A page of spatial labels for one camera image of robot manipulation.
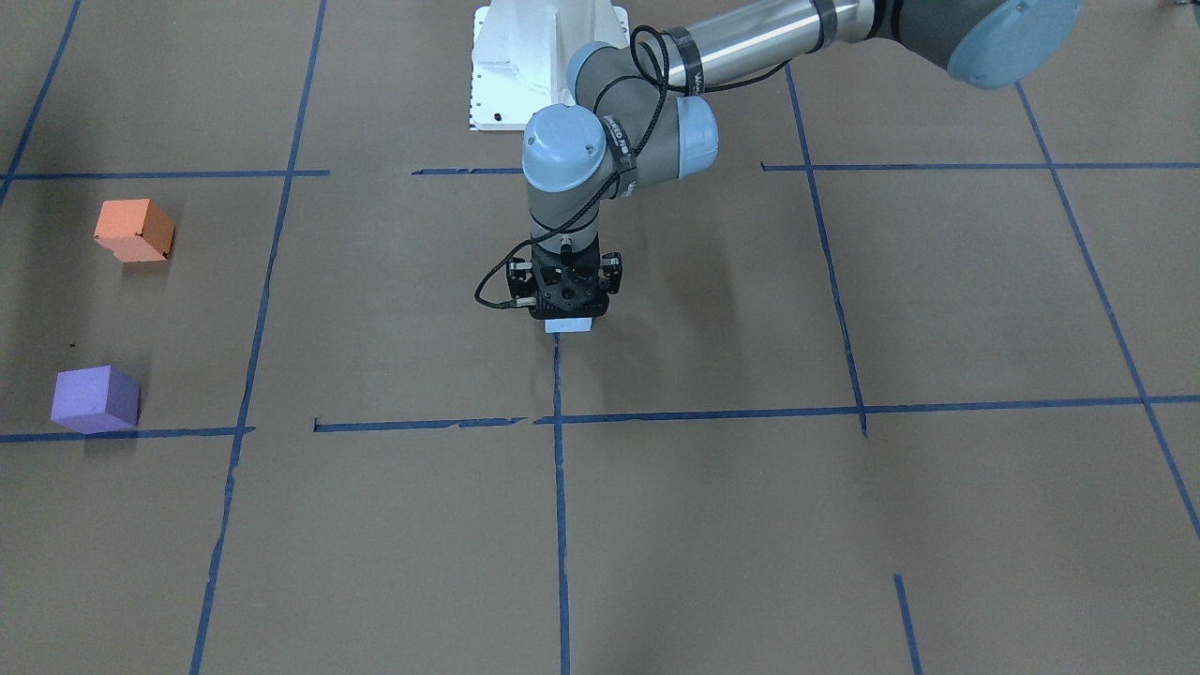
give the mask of purple cube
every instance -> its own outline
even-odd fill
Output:
[[[130,429],[138,424],[140,395],[138,381],[110,365],[60,372],[50,422],[79,434]]]

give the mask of blue tape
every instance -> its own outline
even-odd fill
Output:
[[[1045,165],[1006,165],[1006,163],[932,163],[932,165],[767,165],[761,163],[764,172],[805,172],[812,171],[1002,171],[1002,169],[1044,169]]]
[[[630,412],[613,414],[568,414],[563,424],[613,424],[623,422],[686,422],[706,419],[766,419],[776,417],[834,417],[859,414],[856,406],[820,407],[820,408],[776,408],[776,410],[732,410],[732,411],[694,411],[694,412]],[[557,418],[544,417],[534,424],[553,424]]]
[[[283,222],[287,219],[288,201],[292,197],[292,180],[295,175],[296,157],[300,154],[300,138],[304,135],[305,113],[308,108],[308,94],[312,91],[312,78],[317,70],[317,54],[320,48],[320,34],[325,24],[325,4],[320,0],[317,8],[317,26],[313,30],[312,48],[308,52],[308,68],[305,72],[304,89],[300,94],[300,109],[296,113],[295,130],[292,133],[292,151],[288,156],[288,172],[283,178],[283,193],[280,196],[280,210],[275,220],[275,234],[271,239],[271,253],[266,262],[266,277],[263,281],[263,293],[258,303],[258,319],[254,325],[254,340],[250,350],[250,363],[246,366],[246,390],[242,394],[241,407],[238,412],[238,429],[233,437],[233,448],[229,452],[229,470],[226,473],[224,506],[221,514],[221,533],[216,545],[212,546],[212,556],[209,560],[209,580],[204,586],[204,603],[200,607],[200,620],[196,628],[196,645],[192,649],[192,665],[190,675],[199,675],[200,662],[204,658],[204,643],[208,639],[209,619],[212,615],[212,601],[216,596],[217,575],[221,571],[221,556],[224,551],[226,532],[229,530],[229,510],[233,506],[234,470],[241,459],[241,443],[245,438],[246,420],[250,416],[250,400],[254,390],[254,376],[258,371],[258,353],[263,346],[263,330],[266,327],[266,310],[271,297],[271,275],[275,270],[275,258],[280,252],[280,237],[283,234]]]
[[[416,169],[413,175],[509,175],[523,174],[521,167],[504,168],[432,168]]]
[[[50,60],[49,70],[46,71],[46,79],[42,82],[42,89],[37,92],[37,98],[34,101],[34,109],[29,112],[29,119],[25,120],[25,129],[20,132],[20,139],[17,142],[17,151],[13,153],[12,162],[8,163],[8,172],[5,174],[4,183],[0,183],[0,205],[4,204],[5,197],[8,196],[8,187],[12,185],[12,178],[17,173],[17,167],[20,166],[20,159],[25,156],[25,148],[29,147],[29,137],[34,133],[34,125],[37,124],[37,115],[42,112],[46,95],[50,91],[50,83],[54,82],[54,74],[59,72],[59,64],[62,62],[62,54],[67,50],[67,42],[71,40],[71,31],[74,30],[74,20],[79,16],[82,2],[83,0],[74,0],[71,5],[71,14],[67,16],[67,25],[62,29],[59,48],[54,52],[54,59]]]
[[[566,585],[566,482],[563,472],[563,354],[554,334],[554,501],[558,519],[558,650],[562,675],[571,675],[571,603]]]
[[[247,426],[246,432],[253,431]],[[128,440],[128,438],[182,438],[190,436],[220,437],[233,436],[235,426],[215,426],[210,429],[130,429],[126,431],[104,431],[103,434],[8,434],[0,435],[0,444],[13,443],[56,443],[64,441]]]
[[[1154,405],[1200,404],[1200,394],[1151,396]],[[713,419],[772,419],[792,417],[839,417],[866,414],[905,414],[932,412],[978,412],[1009,410],[1052,410],[1052,408],[1094,408],[1114,406],[1140,406],[1138,396],[1110,396],[1093,399],[1034,399],[1013,401],[968,401],[947,404],[899,404],[890,406],[826,406],[808,408],[762,408],[762,410],[725,410],[725,411],[674,411],[674,412],[620,412],[598,414],[564,414],[563,424],[620,424],[625,422],[689,422]],[[511,426],[524,422],[524,417],[494,417],[479,419],[434,419],[412,422],[368,422],[359,424],[314,424],[317,434],[343,434],[355,431],[407,431],[419,429],[450,429],[454,426]],[[538,418],[535,425],[554,424],[558,418],[552,414]]]
[[[858,382],[858,366],[854,364],[854,348],[850,344],[850,327],[846,324],[846,310],[841,304],[841,291],[838,288],[838,271],[833,264],[833,251],[829,249],[829,234],[826,232],[824,211],[821,209],[821,195],[817,192],[817,177],[812,171],[812,157],[809,154],[809,138],[804,133],[804,115],[800,113],[800,98],[796,94],[796,80],[792,79],[792,66],[784,66],[787,76],[787,91],[792,97],[792,114],[796,115],[796,132],[800,137],[800,153],[804,155],[805,174],[809,178],[809,193],[812,197],[812,210],[817,219],[817,232],[821,235],[821,250],[824,252],[826,267],[829,269],[829,289],[833,292],[833,306],[838,312],[838,324],[841,327],[841,342],[846,351],[846,368],[850,370],[850,386],[854,392],[854,405],[858,406],[858,423],[863,436],[866,436],[866,411],[863,404],[863,390]]]
[[[1200,404],[1200,394],[1182,396],[1151,396],[1150,402],[1156,406],[1163,404]]]
[[[320,424],[314,420],[313,434],[353,434],[359,431],[412,431],[418,429],[476,429],[486,426],[512,426],[523,417],[487,417],[476,419],[424,419],[413,422],[367,422],[359,424]]]
[[[810,167],[805,165],[768,165],[758,162],[762,171],[772,172],[805,172]],[[1068,162],[1051,165],[1061,169],[1198,169],[1200,162]],[[898,165],[812,165],[812,171],[1045,171],[1046,165],[1032,163],[898,163]]]
[[[1180,467],[1175,462],[1175,455],[1171,453],[1171,448],[1166,442],[1166,436],[1163,434],[1163,428],[1158,423],[1158,416],[1154,414],[1154,406],[1150,396],[1146,394],[1146,386],[1141,381],[1141,375],[1138,372],[1138,366],[1133,360],[1133,352],[1129,351],[1129,345],[1126,342],[1124,333],[1121,330],[1121,323],[1117,321],[1116,311],[1112,309],[1112,303],[1109,301],[1109,294],[1104,289],[1104,283],[1100,281],[1100,273],[1096,268],[1096,262],[1092,259],[1092,253],[1087,249],[1087,241],[1084,240],[1084,232],[1079,227],[1079,220],[1075,217],[1075,209],[1070,205],[1070,199],[1067,197],[1067,189],[1062,184],[1062,178],[1058,175],[1058,169],[1055,168],[1054,160],[1050,157],[1050,148],[1046,145],[1045,138],[1042,135],[1042,127],[1038,125],[1037,117],[1033,114],[1033,107],[1030,104],[1028,96],[1025,95],[1025,88],[1021,83],[1016,83],[1016,94],[1021,97],[1021,104],[1025,107],[1025,114],[1030,118],[1030,126],[1033,127],[1033,135],[1038,139],[1038,147],[1042,148],[1042,155],[1046,160],[1046,168],[1050,169],[1050,175],[1054,178],[1055,187],[1058,190],[1058,198],[1062,199],[1062,208],[1067,213],[1067,220],[1070,222],[1070,229],[1075,234],[1075,243],[1079,244],[1079,252],[1084,256],[1084,262],[1087,264],[1087,273],[1092,277],[1092,283],[1096,286],[1096,292],[1100,297],[1100,304],[1104,305],[1104,313],[1109,317],[1109,324],[1112,327],[1112,334],[1116,335],[1117,345],[1121,347],[1121,356],[1124,357],[1126,366],[1129,369],[1129,376],[1133,378],[1134,386],[1138,388],[1138,396],[1141,400],[1142,407],[1146,410],[1146,418],[1150,420],[1150,426],[1154,431],[1154,437],[1158,440],[1158,447],[1163,453],[1163,459],[1166,460],[1166,467],[1171,473],[1171,479],[1175,480],[1175,489],[1180,494],[1180,498],[1183,500],[1183,508],[1187,510],[1188,519],[1192,521],[1192,528],[1195,531],[1196,538],[1200,538],[1200,516],[1196,515],[1195,504],[1192,503],[1192,496],[1188,494],[1188,488],[1183,483],[1183,476],[1180,473]]]
[[[904,577],[893,574],[892,580],[896,586],[896,602],[900,603],[900,620],[904,621],[904,634],[908,641],[908,659],[912,662],[912,675],[923,675],[920,652],[917,650],[917,632],[912,628],[912,613],[908,611],[908,593],[904,587]]]
[[[208,178],[286,178],[288,172],[280,171],[144,171],[122,173],[18,173],[13,181],[41,180],[164,180],[164,179],[208,179]],[[329,169],[295,171],[296,178],[328,177]]]

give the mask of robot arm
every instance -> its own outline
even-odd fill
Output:
[[[701,97],[833,42],[883,37],[983,89],[1027,76],[1066,40],[1079,0],[757,0],[689,26],[638,26],[630,46],[592,43],[571,59],[576,106],[550,106],[526,127],[522,166],[532,237],[476,289],[534,318],[598,317],[620,288],[619,253],[600,253],[599,202],[685,178],[716,160]],[[642,32],[652,41],[638,41]],[[532,259],[515,257],[526,245]],[[505,270],[511,300],[480,292]]]

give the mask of floor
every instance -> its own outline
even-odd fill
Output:
[[[713,95],[556,338],[470,300],[526,228],[479,4],[0,4],[0,670],[1200,671],[1190,8],[1085,0],[998,91],[876,41]],[[138,430],[52,424],[106,364]]]

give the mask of black cable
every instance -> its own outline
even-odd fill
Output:
[[[664,52],[662,62],[664,64],[667,62],[668,56],[666,55],[666,47],[665,47],[666,43],[665,43],[665,41],[662,38],[662,36],[666,35],[666,34],[662,32],[662,31],[660,31],[660,30],[658,30],[658,29],[648,26],[648,25],[640,25],[636,29],[634,29],[632,34],[630,34],[630,40],[631,41],[636,41],[637,40],[637,35],[640,32],[649,32],[649,34],[654,35],[658,38],[660,46],[662,46],[662,52]],[[647,82],[649,82],[650,84],[661,85],[661,84],[664,84],[662,83],[662,78],[664,78],[662,71],[661,71],[661,68],[659,68],[658,61],[653,61],[653,62],[654,62],[655,76],[652,78],[650,74],[648,72],[646,72],[646,68],[642,67],[642,64],[641,64],[641,61],[637,60],[637,56],[636,55],[634,56],[634,65],[637,67],[637,72]],[[792,62],[792,60],[788,59],[788,60],[786,60],[786,61],[784,61],[784,62],[781,62],[781,64],[772,67],[769,71],[767,71],[767,72],[764,72],[764,73],[762,73],[760,76],[752,77],[750,79],[743,79],[740,82],[733,82],[733,83],[730,83],[730,84],[720,84],[720,85],[716,85],[716,86],[708,86],[708,88],[704,89],[704,92],[709,94],[709,92],[718,92],[718,91],[730,91],[731,89],[740,89],[743,86],[749,86],[751,84],[758,84],[760,82],[762,82],[762,80],[769,78],[770,76],[778,73],[779,71],[784,70],[784,67],[787,66],[787,64],[791,64],[791,62]],[[684,86],[667,85],[667,90],[668,91],[674,91],[676,94],[686,94],[688,92],[688,89],[684,88]]]
[[[604,101],[605,95],[608,94],[608,91],[613,86],[617,86],[618,84],[620,84],[622,82],[625,82],[626,79],[642,79],[642,76],[640,76],[640,74],[623,74],[623,76],[618,77],[617,79],[610,82],[608,84],[604,85],[604,89],[601,89],[600,94],[596,95],[595,102],[592,103],[592,109],[593,110],[599,110],[600,109],[600,101]]]
[[[649,48],[649,46],[647,43],[644,43],[644,42],[642,43],[642,47],[647,50],[647,54],[650,56],[650,62],[654,65],[654,77],[650,77],[650,73],[646,72],[646,68],[642,66],[642,62],[637,59],[637,52],[634,48],[634,46],[637,44],[637,37],[641,34],[643,34],[643,32],[649,34],[652,37],[654,37],[654,41],[659,43],[659,54],[661,55],[661,61],[659,61],[658,59],[654,59],[654,53],[650,50],[650,48]],[[671,91],[674,91],[674,92],[678,92],[678,94],[686,94],[686,90],[684,88],[682,88],[682,86],[671,86],[670,83],[668,83],[668,79],[670,79],[668,78],[668,73],[664,72],[664,67],[666,67],[666,65],[671,60],[671,55],[667,52],[667,42],[666,42],[666,38],[664,37],[664,35],[666,35],[666,34],[659,31],[655,28],[648,26],[648,25],[640,25],[640,26],[635,28],[634,31],[629,36],[630,47],[631,47],[630,50],[629,50],[629,53],[630,53],[630,55],[634,59],[634,67],[637,68],[638,74],[637,76],[632,76],[632,74],[622,76],[622,77],[619,77],[619,78],[617,78],[617,79],[614,79],[612,82],[610,82],[607,85],[605,85],[604,89],[600,90],[600,94],[596,95],[595,103],[592,106],[593,110],[598,109],[600,107],[600,101],[604,98],[604,96],[606,94],[608,94],[608,91],[613,86],[616,86],[618,83],[625,82],[626,79],[638,79],[638,77],[640,77],[641,79],[644,79],[646,82],[653,84],[659,90],[659,101],[658,101],[658,104],[655,104],[655,107],[654,107],[654,114],[650,117],[650,121],[646,126],[646,132],[642,133],[642,139],[638,141],[637,145],[634,148],[634,156],[641,155],[642,150],[646,148],[646,144],[650,142],[650,136],[654,133],[654,129],[659,124],[659,118],[662,115],[662,108],[666,107],[667,94],[671,92]],[[742,80],[742,82],[734,82],[732,84],[722,84],[722,85],[719,85],[719,86],[713,86],[713,88],[708,89],[707,91],[712,91],[712,92],[728,91],[731,89],[738,89],[738,88],[742,88],[742,86],[748,86],[750,84],[757,84],[757,83],[760,83],[760,82],[769,78],[770,76],[778,73],[779,71],[784,70],[784,67],[787,64],[790,64],[790,62],[791,62],[791,59],[784,61],[782,64],[779,64],[778,66],[773,67],[772,70],[767,71],[766,73],[763,73],[761,76],[754,77],[754,78],[750,78],[750,79],[745,79],[745,80]],[[574,216],[571,216],[570,220],[568,220],[566,222],[564,222],[563,225],[560,225],[558,227],[547,229],[545,233],[539,234],[538,237],[530,237],[529,239],[526,239],[526,240],[521,241],[520,244],[517,244],[516,246],[514,246],[503,258],[500,258],[500,262],[496,263],[496,267],[493,267],[492,269],[490,269],[487,271],[487,274],[484,275],[484,279],[481,279],[479,281],[479,285],[475,287],[475,301],[479,303],[479,304],[481,304],[481,305],[484,305],[485,307],[490,307],[490,309],[493,309],[493,310],[520,309],[520,307],[517,307],[516,299],[506,300],[504,303],[493,303],[491,300],[485,300],[484,295],[482,295],[484,294],[484,287],[487,286],[487,282],[491,281],[492,277],[496,276],[497,273],[499,273],[502,269],[504,269],[504,267],[506,264],[509,264],[509,262],[514,258],[514,256],[516,256],[521,251],[521,249],[524,249],[526,246],[536,246],[536,245],[541,244],[542,241],[546,241],[547,239],[551,239],[552,237],[557,237],[559,234],[571,234],[574,232],[581,232],[581,231],[587,229],[588,227],[590,227],[590,225],[593,222],[595,222],[595,219],[588,221],[584,225],[581,225],[580,227],[577,227],[575,229],[571,229],[571,226],[574,226],[576,222],[578,222],[584,215],[587,215],[588,211],[592,210],[593,207],[596,205],[596,203],[600,202],[600,199],[604,198],[605,192],[607,192],[607,190],[610,187],[617,186],[617,189],[619,189],[619,186],[618,186],[619,180],[620,180],[620,174],[618,174],[617,172],[613,172],[605,180],[604,185],[601,185],[600,189],[596,190],[596,192],[592,196],[592,198],[588,199],[587,204],[584,204],[582,209],[580,209]]]
[[[559,234],[571,234],[575,232],[582,232],[583,229],[587,229],[594,222],[594,220],[588,221],[575,229],[570,229],[570,227],[576,222],[578,222],[580,219],[582,219],[584,215],[587,215],[587,213],[592,210],[592,207],[595,207],[596,203],[604,198],[604,193],[607,192],[608,187],[616,184],[619,178],[620,175],[617,172],[613,172],[612,175],[610,175],[608,179],[605,180],[604,185],[601,185],[600,189],[596,190],[595,195],[593,195],[592,198],[588,199],[588,203],[584,204],[582,209],[580,209],[574,216],[571,216],[570,220],[568,220],[563,225],[547,229],[545,233],[539,234],[538,237],[530,237],[529,239],[526,239],[524,241],[521,241],[520,244],[514,246],[512,250],[509,251],[503,258],[500,258],[500,262],[496,263],[496,267],[490,269],[487,274],[484,275],[484,279],[479,281],[479,286],[475,287],[475,301],[484,305],[485,307],[493,310],[518,309],[515,299],[506,300],[504,303],[493,303],[491,300],[485,300],[484,286],[487,286],[487,282],[491,281],[493,276],[496,276],[496,273],[504,269],[504,265],[509,264],[509,261],[511,261],[512,257],[516,256],[518,251],[521,251],[521,249],[524,249],[526,246],[536,246],[538,244],[541,244],[542,241],[552,237],[557,237]]]

